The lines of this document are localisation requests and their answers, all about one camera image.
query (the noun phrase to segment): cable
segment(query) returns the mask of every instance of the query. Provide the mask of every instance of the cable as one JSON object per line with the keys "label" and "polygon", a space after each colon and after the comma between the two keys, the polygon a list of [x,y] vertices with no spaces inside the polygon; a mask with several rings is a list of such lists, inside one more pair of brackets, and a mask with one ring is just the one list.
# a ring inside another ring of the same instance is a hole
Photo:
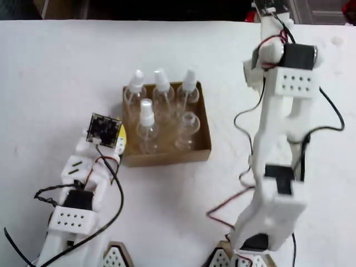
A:
{"label": "cable", "polygon": [[15,251],[17,252],[17,254],[27,263],[28,266],[30,267],[36,267],[35,265],[33,265],[26,257],[25,255],[20,251],[20,249],[17,247],[17,245],[15,244],[15,242],[12,240],[10,234],[7,232],[6,227],[4,227],[4,233],[5,233],[5,237],[7,238],[7,240],[10,242],[10,244],[12,245],[12,247],[15,249]]}
{"label": "cable", "polygon": [[56,186],[50,186],[45,189],[40,189],[35,193],[34,199],[38,199],[39,201],[43,201],[49,204],[52,204],[53,207],[56,207],[58,205],[57,201],[54,200],[53,198],[49,197],[45,199],[44,197],[39,196],[41,193],[46,192],[46,191],[51,191],[59,188],[64,188],[64,187],[75,187],[76,189],[80,189],[81,187],[78,184],[69,184],[69,185],[56,185]]}
{"label": "cable", "polygon": [[[116,171],[115,171],[115,174],[117,175],[117,173],[118,173],[118,168],[119,168],[119,166],[120,166],[120,164],[118,163],[118,161],[117,161],[114,157],[105,156],[104,158],[106,158],[107,160],[114,160],[114,161],[116,162]],[[93,173],[94,165],[95,165],[95,163],[98,162],[99,159],[101,159],[101,157],[97,157],[97,158],[95,159],[95,161],[94,161],[94,163],[93,163],[93,166],[92,166],[90,172],[88,173],[88,176],[85,178],[84,186],[87,185],[87,183],[88,183],[88,181],[89,181],[89,178],[90,178],[91,174]],[[114,181],[114,178],[112,178],[112,179],[110,180],[110,184],[111,184],[111,185],[112,185],[113,181]]]}
{"label": "cable", "polygon": [[325,99],[329,102],[329,104],[331,105],[331,107],[333,108],[333,110],[335,111],[335,113],[337,114],[339,120],[340,120],[340,128],[336,128],[333,126],[318,126],[316,128],[311,129],[304,137],[301,141],[298,142],[292,142],[289,141],[291,144],[301,144],[301,149],[300,149],[300,156],[298,158],[298,160],[296,161],[294,167],[293,167],[293,171],[295,172],[296,168],[298,167],[298,165],[301,163],[300,165],[300,181],[304,182],[304,174],[305,174],[305,151],[306,151],[306,147],[308,146],[308,143],[310,142],[310,136],[312,133],[315,133],[317,131],[320,130],[333,130],[333,131],[343,131],[345,129],[345,122],[344,122],[344,118],[341,115],[340,111],[338,110],[338,108],[336,107],[336,105],[333,103],[333,101],[329,98],[329,96],[323,91],[323,89],[320,87],[319,88],[320,93],[322,93],[322,95],[325,97]]}
{"label": "cable", "polygon": [[[260,96],[260,99],[258,100],[257,104],[252,107],[252,108],[249,108],[248,110],[245,110],[245,111],[242,111],[240,113],[238,113],[235,118],[234,118],[234,126],[236,129],[240,130],[243,134],[245,134],[247,136],[247,138],[249,139],[249,144],[250,144],[250,152],[251,152],[251,155],[253,154],[253,148],[252,148],[252,138],[251,138],[251,135],[249,132],[247,132],[247,130],[243,129],[242,127],[240,127],[237,123],[236,123],[236,120],[238,119],[238,117],[240,117],[241,115],[243,114],[246,114],[246,113],[249,113],[251,111],[254,111],[256,108],[258,108],[258,106],[261,104],[262,102],[262,98],[263,98],[263,95],[264,95],[264,92],[265,92],[265,86],[266,86],[266,78],[263,78],[263,88],[262,88],[262,92],[261,92],[261,96]],[[247,170],[243,171],[242,173],[240,173],[239,175],[239,181],[240,183],[243,185],[243,187],[247,188],[247,187],[252,187],[253,185],[249,185],[249,184],[246,184],[245,182],[243,182],[242,180],[242,177],[245,176],[246,174],[248,174],[251,170],[251,166],[248,167]]]}
{"label": "cable", "polygon": [[98,145],[95,146],[96,150],[99,152],[101,158],[104,161],[104,164],[106,165],[106,167],[109,169],[110,173],[113,175],[116,184],[118,186],[118,189],[120,191],[121,194],[121,203],[120,203],[120,207],[117,211],[117,213],[115,214],[115,216],[106,224],[104,225],[102,228],[100,228],[99,230],[97,230],[94,234],[92,234],[91,236],[85,238],[83,241],[75,244],[74,246],[64,250],[63,252],[57,254],[56,256],[54,256],[52,259],[49,259],[47,262],[45,262],[44,264],[42,264],[40,267],[46,267],[49,266],[51,263],[53,263],[54,261],[56,261],[57,259],[59,259],[60,257],[68,254],[69,252],[73,251],[74,249],[80,247],[81,245],[84,245],[85,243],[89,242],[90,240],[92,240],[93,238],[97,237],[100,233],[104,232],[110,225],[112,225],[112,223],[118,218],[118,216],[120,215],[122,208],[123,208],[123,201],[124,201],[124,195],[123,195],[123,189],[121,187],[121,184],[115,174],[115,172],[113,171],[112,167],[110,166],[110,164],[107,162],[107,160],[105,159],[104,155],[101,153],[101,151],[99,150]]}
{"label": "cable", "polygon": [[221,204],[219,204],[217,207],[215,207],[215,208],[209,210],[209,211],[206,213],[206,216],[207,216],[208,218],[210,218],[211,220],[217,221],[217,222],[219,222],[219,223],[222,223],[222,224],[228,226],[228,227],[231,228],[231,229],[235,229],[235,227],[234,227],[232,224],[229,224],[228,222],[223,221],[223,220],[221,220],[221,219],[218,219],[218,218],[216,218],[216,217],[213,217],[211,214],[214,213],[214,212],[216,212],[216,211],[218,211],[218,210],[220,210],[222,207],[224,207],[226,204],[228,204],[228,203],[231,202],[232,200],[236,199],[237,197],[243,195],[244,193],[246,193],[246,192],[248,192],[248,191],[250,191],[251,189],[254,189],[254,188],[255,188],[254,186],[247,187],[247,188],[245,188],[243,191],[240,191],[240,192],[234,194],[233,196],[229,197],[229,198],[226,199],[224,202],[222,202]]}
{"label": "cable", "polygon": [[292,43],[295,43],[295,39],[294,39],[292,33],[290,32],[289,28],[284,24],[284,22],[281,21],[281,19],[276,15],[276,13],[271,12],[270,14],[271,14],[275,19],[277,19],[277,20],[280,22],[280,24],[282,24],[283,30],[285,30],[285,32],[286,32],[287,35],[289,36],[291,42],[292,42]]}
{"label": "cable", "polygon": [[295,240],[295,234],[292,233],[291,238],[293,239],[293,263],[292,267],[295,267],[295,260],[296,260],[296,240]]}

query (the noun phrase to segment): bottle cap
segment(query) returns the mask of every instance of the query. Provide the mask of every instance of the bottle cap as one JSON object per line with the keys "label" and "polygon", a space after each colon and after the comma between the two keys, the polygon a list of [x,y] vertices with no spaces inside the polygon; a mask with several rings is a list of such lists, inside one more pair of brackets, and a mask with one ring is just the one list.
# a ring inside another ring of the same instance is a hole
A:
{"label": "bottle cap", "polygon": [[152,109],[152,101],[148,98],[141,100],[140,124],[145,127],[155,124],[155,114]]}
{"label": "bottle cap", "polygon": [[171,88],[166,73],[162,68],[155,71],[155,80],[158,91],[168,92],[169,88]]}
{"label": "bottle cap", "polygon": [[136,70],[133,77],[128,84],[128,89],[133,93],[138,93],[141,91],[144,85],[144,74],[140,70]]}
{"label": "bottle cap", "polygon": [[192,93],[196,87],[195,69],[190,67],[183,80],[183,90]]}

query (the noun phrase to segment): cardboard box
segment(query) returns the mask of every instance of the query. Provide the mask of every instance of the cardboard box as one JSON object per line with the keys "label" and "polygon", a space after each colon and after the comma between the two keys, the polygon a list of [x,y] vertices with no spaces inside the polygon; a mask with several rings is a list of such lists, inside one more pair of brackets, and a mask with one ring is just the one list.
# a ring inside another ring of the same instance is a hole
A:
{"label": "cardboard box", "polygon": [[[171,86],[177,91],[177,89],[182,85],[182,82],[173,82]],[[155,85],[145,85],[147,89],[147,98],[152,99],[152,93]],[[127,112],[125,105],[123,106],[123,125],[126,130],[127,145],[124,153],[124,164],[129,167],[139,167],[139,166],[156,166],[156,165],[168,165],[183,162],[194,162],[194,161],[206,161],[208,160],[211,152],[211,139],[209,126],[207,124],[206,111],[204,105],[204,96],[201,89],[200,82],[196,84],[199,90],[199,101],[192,110],[200,120],[200,129],[193,136],[195,141],[195,147],[191,151],[180,151],[175,145],[176,133],[178,123],[177,121],[172,121],[166,126],[160,126],[160,140],[159,148],[160,152],[151,155],[143,155],[139,150],[139,138],[137,137],[136,127],[130,127],[127,123]]]}

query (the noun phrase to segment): clear plastic bottle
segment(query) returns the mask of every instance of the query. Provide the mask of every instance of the clear plastic bottle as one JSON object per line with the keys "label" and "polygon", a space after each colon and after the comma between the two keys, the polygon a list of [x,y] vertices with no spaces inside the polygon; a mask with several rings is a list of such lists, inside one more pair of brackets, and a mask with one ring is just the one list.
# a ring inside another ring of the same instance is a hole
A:
{"label": "clear plastic bottle", "polygon": [[174,89],[171,87],[163,69],[155,71],[156,87],[153,92],[153,104],[157,122],[168,123],[174,116]]}
{"label": "clear plastic bottle", "polygon": [[140,122],[137,125],[137,135],[140,138],[139,148],[143,154],[154,154],[157,152],[159,127],[155,123],[155,115],[152,109],[152,101],[143,99],[141,101]]}
{"label": "clear plastic bottle", "polygon": [[133,77],[123,94],[123,102],[129,125],[137,125],[140,118],[141,100],[146,97],[146,88],[144,87],[144,74],[136,70]]}
{"label": "clear plastic bottle", "polygon": [[191,111],[185,112],[180,120],[175,146],[179,150],[194,149],[193,135],[200,129],[199,118]]}
{"label": "clear plastic bottle", "polygon": [[199,100],[199,91],[196,88],[195,70],[189,68],[183,84],[177,90],[176,115],[180,118],[184,112],[193,111]]}

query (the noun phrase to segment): white robotic arm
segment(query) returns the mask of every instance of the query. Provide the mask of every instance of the white robotic arm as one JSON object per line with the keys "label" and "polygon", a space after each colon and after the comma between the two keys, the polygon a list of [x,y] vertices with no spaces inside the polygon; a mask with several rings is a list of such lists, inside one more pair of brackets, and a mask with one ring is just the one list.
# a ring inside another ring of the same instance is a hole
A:
{"label": "white robotic arm", "polygon": [[[235,250],[254,254],[278,250],[293,233],[306,207],[303,181],[299,174],[294,175],[295,170],[298,172],[294,167],[300,159],[300,141],[309,131],[313,101],[319,92],[313,69],[321,63],[316,47],[284,43],[282,23],[293,24],[285,7],[256,5],[263,41],[252,59],[244,62],[248,86],[263,93],[260,126],[249,162],[256,187],[251,204],[240,214],[229,234]],[[282,111],[285,97],[293,98],[287,117]],[[291,164],[269,165],[271,148],[282,135],[290,141]]]}

